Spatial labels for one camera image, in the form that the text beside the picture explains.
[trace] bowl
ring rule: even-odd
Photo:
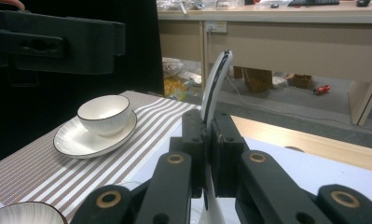
[[[77,116],[90,133],[111,136],[121,132],[128,124],[131,103],[121,95],[101,96],[79,107]]]
[[[67,224],[53,206],[41,202],[14,203],[0,208],[0,224]]]

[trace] desk leg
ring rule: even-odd
[[[351,106],[351,122],[364,125],[372,108],[372,82],[362,83],[353,81],[349,89]]]

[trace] power cord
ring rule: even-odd
[[[239,92],[239,89],[233,84],[233,82],[230,80],[230,78],[228,76],[226,76],[227,80],[229,81],[229,84],[235,89],[235,91],[237,92],[239,98],[241,99],[242,102],[244,102],[246,105],[248,106],[252,106],[252,107],[260,107],[260,108],[263,108],[269,112],[272,112],[272,113],[275,113],[275,114],[280,114],[280,115],[288,115],[288,116],[293,116],[293,117],[301,117],[301,118],[304,118],[304,119],[312,119],[312,120],[325,120],[325,121],[334,121],[334,122],[339,122],[339,123],[342,123],[342,124],[346,124],[348,126],[351,126],[351,127],[354,127],[353,125],[347,123],[347,122],[344,122],[342,120],[338,120],[338,119],[323,119],[323,118],[313,118],[313,117],[309,117],[309,116],[305,116],[305,115],[301,115],[301,114],[297,114],[297,113],[291,113],[291,112],[281,112],[281,111],[276,111],[276,110],[272,110],[272,109],[269,109],[265,106],[262,106],[262,105],[255,105],[255,104],[250,104],[249,102],[245,101],[242,97],[241,97],[241,93]],[[369,130],[369,131],[372,131],[371,128],[365,128],[363,127],[363,129],[365,130]]]

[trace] red object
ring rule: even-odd
[[[328,92],[329,90],[330,90],[330,86],[325,85],[325,86],[314,89],[313,93],[316,95],[320,95],[322,93]]]

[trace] black backdrop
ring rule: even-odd
[[[22,2],[37,14],[124,22],[126,55],[115,58],[112,74],[38,72],[36,87],[11,87],[17,71],[0,68],[0,160],[74,117],[89,99],[126,90],[163,93],[156,0]]]

